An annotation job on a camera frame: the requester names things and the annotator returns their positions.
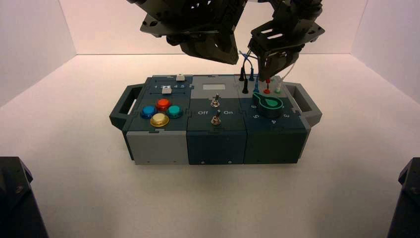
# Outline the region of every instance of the teal button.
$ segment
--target teal button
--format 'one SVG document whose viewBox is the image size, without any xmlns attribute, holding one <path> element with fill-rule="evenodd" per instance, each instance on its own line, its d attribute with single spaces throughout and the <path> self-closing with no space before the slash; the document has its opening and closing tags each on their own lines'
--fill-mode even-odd
<svg viewBox="0 0 420 238">
<path fill-rule="evenodd" d="M 182 110 L 179 106 L 172 105 L 168 108 L 168 110 L 166 111 L 166 114 L 170 118 L 178 118 L 178 117 L 182 116 Z"/>
</svg>

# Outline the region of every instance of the blue plug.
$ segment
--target blue plug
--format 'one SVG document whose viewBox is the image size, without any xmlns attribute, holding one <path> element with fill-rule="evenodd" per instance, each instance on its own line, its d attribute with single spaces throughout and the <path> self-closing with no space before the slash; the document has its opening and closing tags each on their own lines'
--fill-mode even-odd
<svg viewBox="0 0 420 238">
<path fill-rule="evenodd" d="M 255 79 L 254 92 L 256 92 L 256 93 L 260 92 L 260 90 L 258 89 L 258 76 Z"/>
</svg>

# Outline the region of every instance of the gray handle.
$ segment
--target gray handle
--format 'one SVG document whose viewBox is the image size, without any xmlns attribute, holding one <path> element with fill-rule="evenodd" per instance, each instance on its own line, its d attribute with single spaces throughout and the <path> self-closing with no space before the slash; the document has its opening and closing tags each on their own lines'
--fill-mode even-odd
<svg viewBox="0 0 420 238">
<path fill-rule="evenodd" d="M 306 119 L 309 125 L 312 127 L 321 120 L 322 112 L 316 106 L 315 102 L 302 87 L 300 83 L 289 83 L 284 82 L 286 88 L 286 94 L 296 102 L 300 109 L 302 117 Z"/>
</svg>

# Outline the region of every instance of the white backdrop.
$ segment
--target white backdrop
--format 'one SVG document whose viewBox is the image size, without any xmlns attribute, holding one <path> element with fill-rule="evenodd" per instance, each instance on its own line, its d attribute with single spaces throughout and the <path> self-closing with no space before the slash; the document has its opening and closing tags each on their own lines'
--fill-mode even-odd
<svg viewBox="0 0 420 238">
<path fill-rule="evenodd" d="M 57 0 L 0 0 L 0 107 L 76 55 Z"/>
<path fill-rule="evenodd" d="M 353 55 L 420 103 L 419 0 L 370 0 Z"/>
<path fill-rule="evenodd" d="M 176 54 L 166 39 L 141 33 L 146 13 L 126 0 L 60 0 L 78 54 Z M 317 23 L 326 33 L 304 53 L 349 53 L 366 0 L 324 0 Z M 238 49 L 246 50 L 250 31 L 271 20 L 269 3 L 249 2 L 235 31 Z"/>
</svg>

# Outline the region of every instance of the metal toggle switch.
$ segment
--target metal toggle switch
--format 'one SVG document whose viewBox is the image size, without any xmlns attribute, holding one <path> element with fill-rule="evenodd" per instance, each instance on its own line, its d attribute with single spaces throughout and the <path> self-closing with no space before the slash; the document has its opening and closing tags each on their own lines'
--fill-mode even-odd
<svg viewBox="0 0 420 238">
<path fill-rule="evenodd" d="M 217 110 L 216 115 L 211 119 L 213 125 L 220 125 L 222 121 L 220 120 L 220 110 Z"/>
<path fill-rule="evenodd" d="M 210 106 L 212 106 L 214 108 L 217 108 L 218 106 L 220 106 L 220 103 L 219 103 L 219 94 L 218 93 L 216 93 L 215 98 L 211 101 Z"/>
</svg>

